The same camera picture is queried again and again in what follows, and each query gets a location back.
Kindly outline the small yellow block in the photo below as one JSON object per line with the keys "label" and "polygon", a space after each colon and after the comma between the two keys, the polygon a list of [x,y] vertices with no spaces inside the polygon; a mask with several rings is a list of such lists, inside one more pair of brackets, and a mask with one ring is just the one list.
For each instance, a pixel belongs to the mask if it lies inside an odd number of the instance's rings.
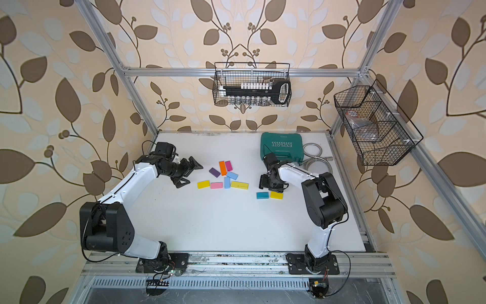
{"label": "small yellow block", "polygon": [[282,200],[284,195],[282,193],[277,193],[277,192],[271,191],[270,197],[271,197],[271,199]]}

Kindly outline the long yellow block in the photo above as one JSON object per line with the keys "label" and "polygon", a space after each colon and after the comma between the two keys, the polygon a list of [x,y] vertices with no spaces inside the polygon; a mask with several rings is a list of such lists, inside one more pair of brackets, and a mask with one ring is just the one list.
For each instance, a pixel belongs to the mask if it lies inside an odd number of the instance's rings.
{"label": "long yellow block", "polygon": [[230,184],[230,187],[231,188],[235,188],[235,189],[243,189],[243,190],[248,190],[249,189],[248,183],[245,183],[245,182],[237,182],[237,181],[232,181],[231,184]]}

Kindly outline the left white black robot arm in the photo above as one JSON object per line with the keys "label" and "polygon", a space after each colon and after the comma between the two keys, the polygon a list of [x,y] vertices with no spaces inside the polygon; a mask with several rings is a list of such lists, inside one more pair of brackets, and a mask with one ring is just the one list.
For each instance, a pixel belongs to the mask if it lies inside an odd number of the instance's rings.
{"label": "left white black robot arm", "polygon": [[163,243],[136,233],[128,211],[143,191],[159,176],[167,176],[177,189],[190,183],[188,177],[203,166],[194,157],[180,158],[174,145],[142,155],[128,176],[107,195],[80,208],[82,251],[112,252],[130,258],[156,260]]}

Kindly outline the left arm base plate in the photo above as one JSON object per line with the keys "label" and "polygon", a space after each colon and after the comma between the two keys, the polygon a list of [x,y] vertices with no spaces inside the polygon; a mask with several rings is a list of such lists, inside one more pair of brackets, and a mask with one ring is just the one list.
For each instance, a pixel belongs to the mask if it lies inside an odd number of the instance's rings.
{"label": "left arm base plate", "polygon": [[154,260],[140,258],[135,271],[142,274],[174,274],[181,276],[187,269],[188,253],[162,253]]}

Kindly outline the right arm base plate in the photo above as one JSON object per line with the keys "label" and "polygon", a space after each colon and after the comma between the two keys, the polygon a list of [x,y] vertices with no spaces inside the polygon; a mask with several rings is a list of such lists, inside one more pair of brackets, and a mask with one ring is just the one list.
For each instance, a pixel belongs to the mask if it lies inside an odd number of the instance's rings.
{"label": "right arm base plate", "polygon": [[321,258],[314,258],[312,255],[288,253],[286,261],[289,273],[292,275],[328,275],[340,274],[339,264],[336,256],[327,254]]}

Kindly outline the teal block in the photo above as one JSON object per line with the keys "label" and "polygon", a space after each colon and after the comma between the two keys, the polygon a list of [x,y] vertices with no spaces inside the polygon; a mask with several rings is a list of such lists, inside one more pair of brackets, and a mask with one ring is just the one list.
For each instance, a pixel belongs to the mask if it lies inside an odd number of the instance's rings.
{"label": "teal block", "polygon": [[258,192],[256,194],[257,200],[268,200],[270,198],[269,192]]}

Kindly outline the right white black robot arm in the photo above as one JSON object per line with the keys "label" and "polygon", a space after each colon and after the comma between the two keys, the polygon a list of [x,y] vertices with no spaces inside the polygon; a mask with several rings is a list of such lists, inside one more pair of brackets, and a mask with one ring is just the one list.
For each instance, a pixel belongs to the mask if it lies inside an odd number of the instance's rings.
{"label": "right white black robot arm", "polygon": [[304,263],[312,272],[321,272],[332,254],[329,248],[333,228],[348,214],[348,206],[330,172],[312,173],[295,163],[280,161],[274,153],[263,157],[267,173],[261,175],[259,189],[283,193],[289,185],[303,194],[306,211],[316,230],[305,246]]}

